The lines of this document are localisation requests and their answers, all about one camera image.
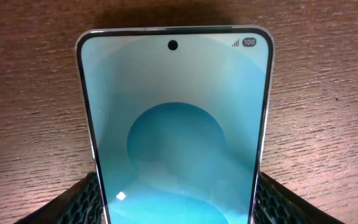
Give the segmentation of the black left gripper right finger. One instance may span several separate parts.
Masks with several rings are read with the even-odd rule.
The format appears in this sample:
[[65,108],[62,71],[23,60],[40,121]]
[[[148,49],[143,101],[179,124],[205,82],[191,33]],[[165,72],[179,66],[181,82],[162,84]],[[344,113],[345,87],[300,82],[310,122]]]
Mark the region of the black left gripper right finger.
[[255,224],[344,224],[261,172],[255,195]]

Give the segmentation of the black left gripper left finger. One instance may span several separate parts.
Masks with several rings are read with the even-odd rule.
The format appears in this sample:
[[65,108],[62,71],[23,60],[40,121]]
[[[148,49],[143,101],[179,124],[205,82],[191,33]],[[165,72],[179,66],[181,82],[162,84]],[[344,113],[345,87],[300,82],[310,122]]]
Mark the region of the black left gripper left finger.
[[90,172],[52,201],[15,224],[101,224],[103,201],[98,176]]

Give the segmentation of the blue screen smartphone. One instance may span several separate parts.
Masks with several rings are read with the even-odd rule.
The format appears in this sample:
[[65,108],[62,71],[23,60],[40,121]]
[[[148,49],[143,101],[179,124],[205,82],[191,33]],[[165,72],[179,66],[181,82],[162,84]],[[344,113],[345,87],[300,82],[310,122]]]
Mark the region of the blue screen smartphone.
[[95,29],[75,58],[107,223],[251,223],[275,46],[259,26]]

